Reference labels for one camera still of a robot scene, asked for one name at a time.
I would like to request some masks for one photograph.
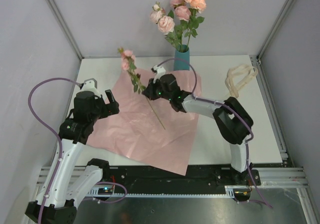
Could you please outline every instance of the white tabletop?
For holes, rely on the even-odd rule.
[[[167,57],[136,58],[139,68],[151,69]],[[226,98],[228,89],[225,86],[227,71],[239,64],[251,65],[248,55],[230,56],[192,56],[190,62],[196,72],[201,76],[202,96],[210,99]],[[104,94],[105,90],[112,89],[121,73],[120,58],[83,59],[77,82],[95,78],[98,90]],[[173,62],[168,62],[165,67],[172,70]],[[72,99],[78,88],[74,89]],[[282,162],[278,145],[267,114],[262,94],[256,79],[253,79],[239,92],[239,102],[252,117],[254,139],[249,143],[250,159],[253,163],[280,163]],[[86,165],[92,158],[104,159],[113,166],[144,165],[126,157],[96,149],[86,145],[76,165]],[[189,164],[229,164],[231,154],[229,144],[222,138],[213,119],[199,116],[197,133],[193,144]]]

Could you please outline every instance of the pink tissue paper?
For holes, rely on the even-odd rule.
[[[155,76],[143,69],[137,69],[136,73],[141,74],[144,86]],[[192,71],[174,71],[172,74],[181,89],[192,91],[195,85]],[[201,79],[197,78],[195,94],[200,96]],[[112,93],[119,103],[120,112],[98,120],[87,143],[156,168],[186,175],[198,114],[175,112],[169,101],[164,99],[150,101],[165,126],[164,130],[146,97],[133,92],[126,71],[121,73]]]

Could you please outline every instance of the blue vase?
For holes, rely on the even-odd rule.
[[[183,44],[182,50],[185,51],[186,49],[187,49],[187,46],[185,44]],[[185,63],[181,60],[175,60],[174,64],[173,64],[173,70],[174,71],[190,70],[190,66],[188,65],[188,63],[190,63],[190,49],[188,48],[188,50],[186,52],[180,52],[180,47],[179,47],[178,50],[175,50],[174,57],[184,59],[185,61],[187,61],[187,63]]]

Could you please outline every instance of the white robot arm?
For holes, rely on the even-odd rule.
[[[166,74],[163,67],[156,65],[152,71],[156,73],[155,78],[149,80],[148,87],[142,94],[151,100],[167,99],[177,112],[192,112],[214,118],[222,136],[230,143],[232,168],[243,173],[247,169],[245,140],[249,135],[243,123],[237,117],[232,118],[232,113],[217,105],[214,100],[208,102],[209,99],[194,99],[190,92],[180,90],[175,77]],[[235,98],[230,97],[224,105],[237,112],[252,127],[253,120]]]
[[[119,104],[115,101],[112,92],[106,90],[105,93],[109,104],[105,104],[102,95],[98,92],[96,80],[90,79],[82,84],[81,92],[76,94],[74,109],[70,111],[59,129],[62,150],[58,145],[47,179],[36,200],[28,204],[25,212],[34,222],[38,223],[41,205],[45,201],[42,223],[73,223],[77,209],[87,193],[96,183],[109,178],[109,163],[92,159],[88,162],[84,173],[68,188],[77,159],[93,131],[95,122],[119,113]]]

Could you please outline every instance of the gray wall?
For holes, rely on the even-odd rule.
[[[138,56],[173,55],[149,22],[155,1],[55,0],[83,56],[117,56],[125,45]],[[190,42],[192,55],[257,54],[285,0],[206,0],[206,18]]]
[[[45,0],[0,0],[0,17],[0,224],[19,224],[56,145],[29,111],[29,92],[44,79],[75,78],[79,60]],[[55,129],[71,88],[62,81],[47,84],[32,99]]]
[[[262,59],[289,152],[320,209],[320,0],[297,0]]]

